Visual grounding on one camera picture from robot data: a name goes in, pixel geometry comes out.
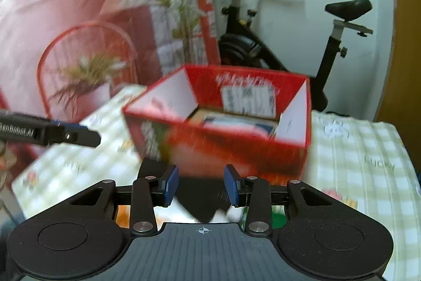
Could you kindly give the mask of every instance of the potted plant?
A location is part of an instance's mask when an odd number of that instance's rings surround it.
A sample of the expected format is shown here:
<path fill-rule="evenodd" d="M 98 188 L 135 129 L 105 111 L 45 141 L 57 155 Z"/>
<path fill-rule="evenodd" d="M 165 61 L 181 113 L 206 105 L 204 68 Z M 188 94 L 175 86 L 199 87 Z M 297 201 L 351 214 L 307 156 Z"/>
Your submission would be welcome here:
<path fill-rule="evenodd" d="M 67 84 L 50 99 L 63 104 L 72 119 L 83 118 L 110 100 L 113 80 L 125 68 L 127 63 L 118 57 L 83 56 L 76 65 L 58 71 Z"/>

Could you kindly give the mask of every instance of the cardboard box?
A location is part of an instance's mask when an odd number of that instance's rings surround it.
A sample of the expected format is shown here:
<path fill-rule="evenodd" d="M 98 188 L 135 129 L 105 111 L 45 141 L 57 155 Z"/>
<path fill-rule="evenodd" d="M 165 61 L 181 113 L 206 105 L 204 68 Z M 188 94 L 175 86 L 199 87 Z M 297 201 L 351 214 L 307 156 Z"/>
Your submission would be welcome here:
<path fill-rule="evenodd" d="M 162 112 L 154 111 L 158 103 Z M 277 121 L 268 138 L 198 125 L 198 109 Z M 285 184 L 302 173 L 311 140 L 309 79 L 231 66 L 182 66 L 123 109 L 140 156 L 176 164 L 180 174 L 219 178 L 226 164 L 242 176 Z"/>

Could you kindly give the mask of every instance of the crosshair mark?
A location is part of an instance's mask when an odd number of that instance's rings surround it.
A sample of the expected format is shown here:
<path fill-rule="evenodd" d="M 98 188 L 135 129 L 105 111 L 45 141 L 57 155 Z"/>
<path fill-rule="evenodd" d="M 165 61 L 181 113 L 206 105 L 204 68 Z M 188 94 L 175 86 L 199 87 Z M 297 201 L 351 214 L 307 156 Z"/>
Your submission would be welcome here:
<path fill-rule="evenodd" d="M 206 233 L 208 233 L 209 231 L 212 231 L 212 230 L 209 230 L 208 228 L 202 227 L 202 228 L 200 228 L 199 230 L 196 230 L 196 231 L 199 231 L 199 233 L 204 235 L 204 234 L 206 234 Z"/>

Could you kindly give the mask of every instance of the white box flap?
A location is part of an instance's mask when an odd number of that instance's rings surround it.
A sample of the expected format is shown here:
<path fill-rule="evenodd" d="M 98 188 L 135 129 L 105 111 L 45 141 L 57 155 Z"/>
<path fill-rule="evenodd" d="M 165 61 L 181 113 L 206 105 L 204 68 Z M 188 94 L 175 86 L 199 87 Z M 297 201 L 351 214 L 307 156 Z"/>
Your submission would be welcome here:
<path fill-rule="evenodd" d="M 307 132 L 307 83 L 304 82 L 281 115 L 275 140 L 304 145 Z"/>
<path fill-rule="evenodd" d="M 164 103 L 181 120 L 187 119 L 198 105 L 185 69 L 181 69 L 151 90 L 146 91 L 127 110 L 130 112 L 141 111 L 145 106 L 150 105 L 154 98 Z"/>

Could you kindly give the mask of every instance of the bike seat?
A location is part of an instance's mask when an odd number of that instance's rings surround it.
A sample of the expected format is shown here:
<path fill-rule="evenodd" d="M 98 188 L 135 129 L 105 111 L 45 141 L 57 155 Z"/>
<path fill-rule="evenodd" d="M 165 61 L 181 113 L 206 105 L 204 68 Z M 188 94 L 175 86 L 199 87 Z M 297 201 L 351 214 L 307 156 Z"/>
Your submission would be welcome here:
<path fill-rule="evenodd" d="M 325 11 L 345 21 L 353 21 L 369 12 L 372 8 L 373 5 L 369 0 L 354 0 L 328 4 L 325 7 Z"/>

